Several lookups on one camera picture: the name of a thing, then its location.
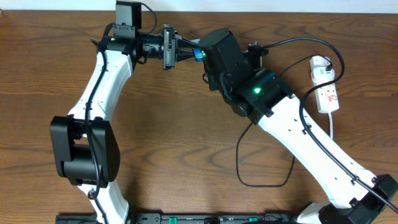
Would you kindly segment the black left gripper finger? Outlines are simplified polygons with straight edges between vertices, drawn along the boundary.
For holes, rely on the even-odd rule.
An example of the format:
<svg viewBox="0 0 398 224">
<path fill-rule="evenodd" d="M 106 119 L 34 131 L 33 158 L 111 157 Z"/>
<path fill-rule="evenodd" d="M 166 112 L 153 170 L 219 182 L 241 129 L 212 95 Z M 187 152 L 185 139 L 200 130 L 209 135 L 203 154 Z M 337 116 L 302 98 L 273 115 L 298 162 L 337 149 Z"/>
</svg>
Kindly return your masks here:
<svg viewBox="0 0 398 224">
<path fill-rule="evenodd" d="M 176 35 L 175 39 L 176 39 L 176 48 L 179 49 L 198 48 L 199 39 L 188 40 L 180 35 Z"/>
<path fill-rule="evenodd" d="M 194 57 L 195 54 L 193 53 L 193 50 L 181 50 L 177 49 L 175 51 L 175 62 L 181 62 L 183 60 L 189 59 Z"/>
</svg>

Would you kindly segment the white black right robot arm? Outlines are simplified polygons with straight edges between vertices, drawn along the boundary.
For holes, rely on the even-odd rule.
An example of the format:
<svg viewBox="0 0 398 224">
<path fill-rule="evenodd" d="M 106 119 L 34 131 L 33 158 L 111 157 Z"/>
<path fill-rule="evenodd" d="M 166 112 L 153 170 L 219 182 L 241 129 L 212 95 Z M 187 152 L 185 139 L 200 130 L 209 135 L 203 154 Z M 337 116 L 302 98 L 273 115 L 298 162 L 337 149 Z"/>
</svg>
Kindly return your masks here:
<svg viewBox="0 0 398 224">
<path fill-rule="evenodd" d="M 294 216 L 295 223 L 371 223 L 391 206 L 394 178 L 374 175 L 350 158 L 305 111 L 304 99 L 276 72 L 261 67 L 268 46 L 243 52 L 228 29 L 214 30 L 198 46 L 210 89 L 280 141 L 326 193 L 326 202 L 308 205 Z"/>
</svg>

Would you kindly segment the blue Galaxy smartphone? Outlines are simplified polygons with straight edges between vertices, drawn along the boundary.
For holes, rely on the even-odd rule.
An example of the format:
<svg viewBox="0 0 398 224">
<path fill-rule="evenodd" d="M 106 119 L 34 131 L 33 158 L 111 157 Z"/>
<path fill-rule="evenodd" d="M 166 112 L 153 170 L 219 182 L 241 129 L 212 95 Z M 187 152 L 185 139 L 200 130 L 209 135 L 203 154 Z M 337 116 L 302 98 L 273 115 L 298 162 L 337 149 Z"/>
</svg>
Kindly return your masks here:
<svg viewBox="0 0 398 224">
<path fill-rule="evenodd" d="M 202 62 L 204 57 L 203 57 L 203 52 L 199 48 L 192 48 L 192 52 L 194 55 L 194 58 L 197 62 Z"/>
</svg>

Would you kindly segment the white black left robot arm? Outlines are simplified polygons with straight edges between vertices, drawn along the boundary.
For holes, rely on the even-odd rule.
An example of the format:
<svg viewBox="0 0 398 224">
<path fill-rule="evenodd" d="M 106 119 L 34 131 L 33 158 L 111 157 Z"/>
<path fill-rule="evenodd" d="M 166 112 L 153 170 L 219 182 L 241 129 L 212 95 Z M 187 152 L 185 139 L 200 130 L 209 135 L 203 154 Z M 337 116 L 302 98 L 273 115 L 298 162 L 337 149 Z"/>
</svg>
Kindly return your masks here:
<svg viewBox="0 0 398 224">
<path fill-rule="evenodd" d="M 50 137 L 60 177 L 90 200 L 92 215 L 57 215 L 56 223 L 135 223 L 116 177 L 121 154 L 111 120 L 123 86 L 137 64 L 159 58 L 164 69 L 196 58 L 197 40 L 188 40 L 170 25 L 160 34 L 140 32 L 139 25 L 110 23 L 100 41 L 93 74 L 76 105 L 66 116 L 54 116 Z"/>
</svg>

